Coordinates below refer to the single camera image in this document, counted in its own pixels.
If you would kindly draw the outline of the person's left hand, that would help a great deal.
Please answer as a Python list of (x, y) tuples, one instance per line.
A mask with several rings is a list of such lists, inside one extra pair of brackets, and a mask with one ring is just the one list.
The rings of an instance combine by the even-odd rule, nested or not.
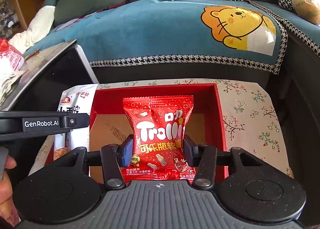
[(6, 171), (3, 172), (3, 178), (1, 181), (0, 203), (1, 217), (10, 224), (13, 224), (15, 218), (12, 212), (14, 206), (12, 201), (12, 185)]

